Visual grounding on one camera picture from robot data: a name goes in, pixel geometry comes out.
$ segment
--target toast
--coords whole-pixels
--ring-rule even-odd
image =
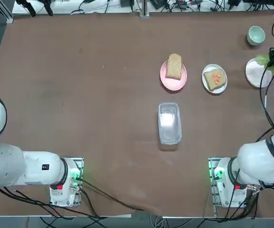
[[[226,75],[222,69],[214,69],[209,72],[204,72],[204,76],[211,92],[226,84]]]
[[[171,54],[167,61],[166,77],[181,79],[181,56],[178,54]]]

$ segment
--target small bowl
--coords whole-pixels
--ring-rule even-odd
[[[247,34],[248,43],[252,46],[259,45],[265,40],[265,32],[261,27],[252,26]]]

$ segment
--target clear plastic container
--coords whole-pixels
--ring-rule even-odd
[[[173,145],[180,142],[180,112],[176,103],[161,103],[159,105],[158,128],[161,144]]]

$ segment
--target brown table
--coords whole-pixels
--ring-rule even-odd
[[[9,117],[0,142],[83,156],[85,178],[120,200],[160,215],[201,217],[210,186],[208,157],[235,156],[268,129],[259,92],[244,71],[249,59],[274,47],[273,21],[274,12],[17,18],[0,47],[0,97]],[[256,48],[245,41],[252,25],[266,32]],[[182,56],[188,71],[187,84],[175,94],[159,81],[171,53]],[[202,70],[210,63],[228,76],[219,96],[202,86]],[[177,151],[159,148],[161,102],[180,108]],[[268,105],[274,112],[274,84]],[[47,186],[23,191],[49,198]],[[89,195],[101,215],[130,212]],[[89,212],[86,201],[79,210]],[[0,215],[43,214],[0,194]],[[210,203],[206,215],[213,215]],[[261,194],[258,216],[274,218],[273,191]]]

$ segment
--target green object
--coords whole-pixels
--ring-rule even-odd
[[[260,44],[265,40],[265,32],[258,26],[252,26],[248,31],[248,35],[250,39],[257,44]]]
[[[263,54],[263,55],[258,55],[256,58],[255,58],[255,61],[258,65],[261,65],[266,68],[267,67],[267,64],[268,62],[270,61],[269,59],[269,55],[268,54]],[[274,74],[274,66],[270,66],[267,68],[267,70],[270,70],[273,74]]]
[[[214,170],[214,176],[215,176],[215,180],[219,180],[219,179],[222,179],[223,178],[223,175],[224,175],[224,169],[223,168],[216,168]]]

